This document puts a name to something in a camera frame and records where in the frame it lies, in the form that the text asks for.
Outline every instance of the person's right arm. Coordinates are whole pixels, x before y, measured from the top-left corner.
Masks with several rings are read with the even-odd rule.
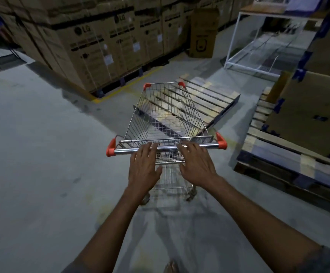
[[[293,272],[321,246],[239,193],[217,175],[205,148],[178,145],[185,158],[182,176],[208,191],[232,216],[254,249],[274,272]]]

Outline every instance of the shopping cart wheel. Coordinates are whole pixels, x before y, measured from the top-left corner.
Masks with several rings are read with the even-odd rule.
[[[141,206],[146,205],[150,201],[150,194],[147,193],[141,202]]]
[[[186,199],[187,202],[190,202],[197,195],[197,188],[194,186],[191,191],[188,193],[189,197]]]

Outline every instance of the person's right hand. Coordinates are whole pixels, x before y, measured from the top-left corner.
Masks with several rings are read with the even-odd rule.
[[[206,148],[188,141],[178,144],[177,147],[185,159],[185,165],[180,164],[180,172],[184,179],[195,186],[207,189],[212,179],[219,178]]]

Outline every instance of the person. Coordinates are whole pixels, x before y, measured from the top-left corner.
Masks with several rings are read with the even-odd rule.
[[[183,144],[177,147],[185,159],[185,164],[180,164],[184,179],[208,191],[224,207],[273,272],[330,273],[329,248],[286,225],[238,192],[217,174],[207,149],[194,142]],[[161,166],[155,170],[157,146],[156,143],[142,145],[131,155],[128,186],[117,206],[64,273],[113,271],[131,219],[162,173]],[[177,273],[176,263],[171,261],[166,270]]]

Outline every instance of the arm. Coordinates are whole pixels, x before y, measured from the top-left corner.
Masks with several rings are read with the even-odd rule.
[[[117,206],[85,246],[77,263],[91,272],[112,272],[127,228],[142,199],[159,180],[162,168],[155,171],[157,144],[140,146],[131,156],[129,183]]]
[[[185,158],[182,176],[207,190],[232,216],[254,249],[274,272],[292,272],[320,245],[283,223],[217,175],[205,148],[178,145]]]

